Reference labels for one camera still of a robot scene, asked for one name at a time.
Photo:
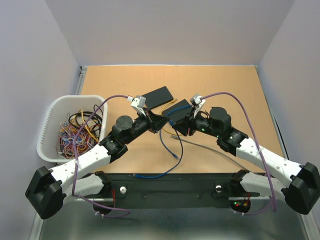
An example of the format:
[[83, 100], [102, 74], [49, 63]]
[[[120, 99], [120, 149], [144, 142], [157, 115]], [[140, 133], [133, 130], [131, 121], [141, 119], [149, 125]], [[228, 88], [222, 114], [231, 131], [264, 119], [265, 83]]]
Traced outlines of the white plastic bin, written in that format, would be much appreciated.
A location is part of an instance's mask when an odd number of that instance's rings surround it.
[[54, 100], [48, 107], [38, 137], [36, 151], [46, 162], [64, 164], [69, 160], [57, 153], [60, 123], [67, 120], [67, 114], [79, 110], [94, 110], [94, 105], [101, 105], [105, 99], [99, 95], [64, 95]]

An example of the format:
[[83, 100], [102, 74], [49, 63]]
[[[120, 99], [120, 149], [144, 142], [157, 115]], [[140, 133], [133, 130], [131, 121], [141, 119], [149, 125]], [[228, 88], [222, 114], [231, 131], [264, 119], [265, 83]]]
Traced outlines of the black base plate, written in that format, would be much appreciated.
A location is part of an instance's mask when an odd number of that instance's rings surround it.
[[236, 182], [236, 173], [171, 173], [147, 179], [125, 173], [96, 172], [103, 187], [88, 195], [108, 207], [121, 209], [231, 208], [247, 213], [251, 199]]

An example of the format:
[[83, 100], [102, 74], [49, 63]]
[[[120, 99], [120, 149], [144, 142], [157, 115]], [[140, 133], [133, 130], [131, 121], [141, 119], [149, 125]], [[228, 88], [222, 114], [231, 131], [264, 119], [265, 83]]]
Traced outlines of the far black network switch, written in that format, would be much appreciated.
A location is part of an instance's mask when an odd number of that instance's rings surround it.
[[142, 96], [146, 98], [145, 105], [150, 110], [169, 103], [174, 99], [166, 86], [145, 93]]

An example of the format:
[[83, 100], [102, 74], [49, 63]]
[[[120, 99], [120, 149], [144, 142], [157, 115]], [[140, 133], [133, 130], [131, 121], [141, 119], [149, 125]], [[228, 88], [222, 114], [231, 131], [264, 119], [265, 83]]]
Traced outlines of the aluminium frame rail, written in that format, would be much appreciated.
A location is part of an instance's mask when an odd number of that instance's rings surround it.
[[[173, 97], [189, 100], [195, 94], [211, 95], [204, 108], [224, 107], [232, 124], [260, 145], [282, 155], [274, 119], [254, 66], [89, 66], [84, 95], [142, 95], [167, 86]], [[128, 147], [116, 162], [104, 166], [108, 173], [233, 173], [257, 168], [242, 159], [225, 158], [213, 137], [195, 134], [180, 148], [168, 134], [146, 133]], [[54, 217], [36, 217], [32, 240], [316, 240], [319, 231], [312, 214], [300, 215], [282, 201], [277, 210], [242, 216], [231, 209], [134, 209], [124, 218], [96, 216], [85, 201], [67, 204]]]

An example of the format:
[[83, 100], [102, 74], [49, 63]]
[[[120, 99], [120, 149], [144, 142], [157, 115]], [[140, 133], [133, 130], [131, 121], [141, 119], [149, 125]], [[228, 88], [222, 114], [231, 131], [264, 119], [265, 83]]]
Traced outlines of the near black network switch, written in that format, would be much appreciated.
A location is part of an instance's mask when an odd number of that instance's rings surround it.
[[162, 115], [170, 118], [169, 124], [175, 125], [177, 121], [183, 120], [184, 117], [192, 110], [192, 105], [185, 99], [175, 103], [171, 107], [165, 109]]

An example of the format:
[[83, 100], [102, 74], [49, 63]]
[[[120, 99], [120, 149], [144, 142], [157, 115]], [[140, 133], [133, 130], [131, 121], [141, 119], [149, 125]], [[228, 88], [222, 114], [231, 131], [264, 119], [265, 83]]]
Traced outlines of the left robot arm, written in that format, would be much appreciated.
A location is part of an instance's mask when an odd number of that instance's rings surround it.
[[51, 169], [42, 166], [35, 171], [25, 196], [41, 219], [52, 217], [63, 207], [67, 189], [74, 190], [78, 179], [121, 158], [129, 143], [147, 131], [157, 133], [170, 121], [169, 117], [146, 108], [143, 111], [136, 119], [120, 116], [107, 137], [77, 159]]

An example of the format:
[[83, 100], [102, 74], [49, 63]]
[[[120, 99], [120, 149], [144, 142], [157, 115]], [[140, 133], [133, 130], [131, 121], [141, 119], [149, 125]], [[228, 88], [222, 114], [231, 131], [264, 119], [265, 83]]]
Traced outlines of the black network switch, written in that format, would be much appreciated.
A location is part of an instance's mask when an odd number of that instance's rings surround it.
[[169, 103], [174, 99], [166, 86], [145, 93], [142, 96], [146, 98], [145, 105], [150, 110]]
[[162, 115], [170, 118], [169, 124], [175, 125], [177, 121], [183, 120], [184, 117], [192, 110], [192, 105], [185, 99], [175, 103], [171, 107], [165, 109]]

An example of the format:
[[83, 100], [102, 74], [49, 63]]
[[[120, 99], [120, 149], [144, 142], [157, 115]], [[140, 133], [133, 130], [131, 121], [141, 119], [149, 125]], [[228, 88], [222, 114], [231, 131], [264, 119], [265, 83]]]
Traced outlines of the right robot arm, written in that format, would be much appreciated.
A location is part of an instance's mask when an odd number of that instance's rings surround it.
[[172, 127], [185, 137], [196, 131], [216, 137], [223, 151], [265, 169], [266, 176], [245, 170], [236, 173], [230, 182], [235, 195], [252, 192], [279, 198], [303, 215], [309, 214], [320, 198], [320, 173], [314, 164], [290, 161], [256, 144], [232, 127], [232, 118], [222, 107], [212, 107], [207, 116], [192, 109]]

